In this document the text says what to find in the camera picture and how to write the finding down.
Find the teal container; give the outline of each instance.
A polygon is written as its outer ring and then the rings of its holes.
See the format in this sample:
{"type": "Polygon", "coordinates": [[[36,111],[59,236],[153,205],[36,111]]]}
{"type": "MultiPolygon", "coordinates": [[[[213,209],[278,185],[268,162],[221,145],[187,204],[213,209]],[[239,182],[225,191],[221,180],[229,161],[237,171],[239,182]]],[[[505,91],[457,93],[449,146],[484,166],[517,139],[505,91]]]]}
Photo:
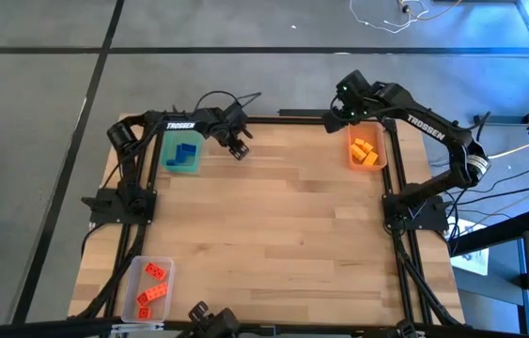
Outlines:
{"type": "Polygon", "coordinates": [[[199,169],[199,155],[204,137],[197,131],[165,131],[163,134],[160,164],[171,173],[196,173],[199,169]],[[183,162],[170,165],[177,158],[177,146],[181,144],[195,146],[195,155],[187,155],[183,162]]]}

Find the orange block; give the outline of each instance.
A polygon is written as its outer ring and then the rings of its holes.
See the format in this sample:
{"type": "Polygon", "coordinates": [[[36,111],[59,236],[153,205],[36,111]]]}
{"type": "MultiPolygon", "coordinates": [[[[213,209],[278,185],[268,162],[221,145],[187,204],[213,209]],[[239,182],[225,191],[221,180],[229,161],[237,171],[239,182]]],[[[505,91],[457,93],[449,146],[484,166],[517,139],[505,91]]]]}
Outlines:
{"type": "Polygon", "coordinates": [[[144,307],[147,305],[147,303],[149,303],[150,299],[148,298],[148,295],[144,292],[140,294],[139,297],[136,298],[136,301],[139,302],[139,305],[141,307],[144,307]]]}
{"type": "Polygon", "coordinates": [[[166,270],[153,263],[148,263],[148,265],[145,267],[145,272],[158,281],[163,281],[163,279],[166,277],[166,270]]]}
{"type": "Polygon", "coordinates": [[[148,307],[139,308],[139,319],[150,319],[151,318],[151,309],[148,307]]]}
{"type": "Polygon", "coordinates": [[[360,147],[366,154],[373,149],[373,145],[359,138],[354,140],[354,144],[360,147]]]}
{"type": "Polygon", "coordinates": [[[361,140],[361,139],[359,139],[359,138],[354,139],[354,144],[357,145],[357,146],[359,146],[359,147],[364,146],[365,143],[366,143],[365,140],[361,140]]]}
{"type": "Polygon", "coordinates": [[[366,154],[368,154],[373,149],[373,145],[371,145],[370,143],[365,142],[361,146],[361,149],[364,150],[366,154]]]}
{"type": "Polygon", "coordinates": [[[357,145],[351,145],[350,151],[351,151],[351,155],[355,157],[356,159],[358,159],[358,161],[362,161],[366,157],[365,152],[357,145]]]}
{"type": "Polygon", "coordinates": [[[148,296],[148,300],[152,301],[155,300],[161,296],[165,296],[168,293],[168,284],[162,283],[159,285],[155,285],[147,290],[145,290],[145,294],[148,296]]]}
{"type": "Polygon", "coordinates": [[[363,164],[364,165],[373,165],[373,164],[375,164],[375,161],[377,160],[378,157],[379,157],[379,155],[377,155],[377,153],[375,153],[374,151],[371,151],[366,156],[365,161],[363,162],[363,164]]]}

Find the white paper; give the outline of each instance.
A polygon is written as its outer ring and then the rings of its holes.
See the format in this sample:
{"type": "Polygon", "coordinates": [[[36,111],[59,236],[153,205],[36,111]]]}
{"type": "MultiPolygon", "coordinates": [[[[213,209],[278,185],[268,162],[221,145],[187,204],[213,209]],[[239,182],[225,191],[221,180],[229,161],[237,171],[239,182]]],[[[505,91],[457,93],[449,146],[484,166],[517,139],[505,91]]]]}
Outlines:
{"type": "MultiPolygon", "coordinates": [[[[455,218],[450,217],[448,218],[448,223],[454,223],[455,218]]],[[[460,228],[460,235],[464,236],[468,233],[473,232],[474,230],[483,229],[486,226],[483,224],[477,224],[473,226],[475,223],[469,222],[463,219],[459,219],[459,228],[460,228]]],[[[447,235],[449,236],[452,233],[452,228],[455,225],[450,225],[448,228],[447,235]]],[[[482,276],[488,275],[488,259],[490,256],[490,249],[483,249],[474,253],[467,253],[460,255],[458,257],[452,257],[450,259],[450,262],[452,263],[453,267],[464,269],[467,271],[470,271],[472,273],[480,274],[482,276]]]]}

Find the concrete floor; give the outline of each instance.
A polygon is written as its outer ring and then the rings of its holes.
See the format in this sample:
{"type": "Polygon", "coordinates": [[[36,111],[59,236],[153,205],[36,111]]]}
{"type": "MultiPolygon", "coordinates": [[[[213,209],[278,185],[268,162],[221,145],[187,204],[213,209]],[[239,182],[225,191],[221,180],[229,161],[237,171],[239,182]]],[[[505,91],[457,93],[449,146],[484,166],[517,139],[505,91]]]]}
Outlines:
{"type": "MultiPolygon", "coordinates": [[[[355,9],[372,23],[381,15],[399,19],[392,17],[393,3],[355,1],[355,9]]],[[[101,46],[115,2],[5,4],[0,2],[0,45],[101,46]]],[[[436,12],[448,5],[430,6],[436,12]]],[[[114,45],[529,47],[529,35],[511,4],[462,5],[436,21],[391,35],[356,23],[348,1],[225,0],[214,5],[203,0],[135,0],[127,1],[122,11],[114,45]]],[[[0,55],[0,324],[8,321],[95,61],[96,55],[0,55]]],[[[354,69],[372,81],[402,84],[419,102],[463,125],[486,111],[529,111],[529,57],[110,55],[29,320],[67,314],[89,215],[80,197],[97,189],[109,148],[105,130],[119,114],[172,104],[191,109],[213,89],[262,91],[262,98],[248,107],[253,115],[273,115],[280,108],[324,108],[336,82],[354,69]]],[[[226,101],[212,97],[208,103],[226,101]]],[[[482,142],[493,154],[524,145],[529,137],[524,128],[486,127],[482,142]]],[[[438,144],[426,139],[426,147],[429,162],[445,158],[438,144]]],[[[527,169],[529,149],[495,161],[481,187],[527,169]]],[[[494,191],[515,186],[529,186],[529,176],[494,191]]],[[[471,193],[463,200],[473,198],[471,193]]],[[[512,198],[495,199],[479,209],[492,211],[512,198]]],[[[507,213],[527,209],[529,201],[507,213]]],[[[467,320],[474,320],[466,312],[467,320]]]]}

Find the small container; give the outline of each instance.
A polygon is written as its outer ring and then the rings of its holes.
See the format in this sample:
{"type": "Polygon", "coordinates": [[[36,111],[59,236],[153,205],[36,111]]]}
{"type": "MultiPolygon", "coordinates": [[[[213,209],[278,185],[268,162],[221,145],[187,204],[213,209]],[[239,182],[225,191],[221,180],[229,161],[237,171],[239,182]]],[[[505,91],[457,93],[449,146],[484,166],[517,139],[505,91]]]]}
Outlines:
{"type": "Polygon", "coordinates": [[[163,134],[160,164],[171,173],[196,173],[203,142],[204,137],[197,131],[166,131],[163,134]],[[182,144],[195,146],[195,155],[184,156],[183,161],[178,162],[177,148],[182,144]]]}
{"type": "Polygon", "coordinates": [[[385,139],[383,136],[383,126],[379,122],[360,122],[359,124],[348,126],[348,166],[351,170],[359,171],[379,171],[387,165],[385,155],[385,139]],[[351,155],[350,146],[359,138],[373,146],[373,150],[379,157],[373,165],[364,165],[351,155]]]}
{"type": "Polygon", "coordinates": [[[174,273],[174,261],[170,257],[136,256],[133,258],[129,269],[129,283],[126,287],[124,306],[122,307],[122,321],[125,323],[164,322],[170,313],[174,273]],[[166,271],[162,281],[158,281],[146,273],[145,267],[148,263],[153,263],[166,271]],[[151,309],[150,319],[139,319],[137,297],[145,290],[162,283],[168,283],[167,294],[148,303],[148,307],[151,309]]]}

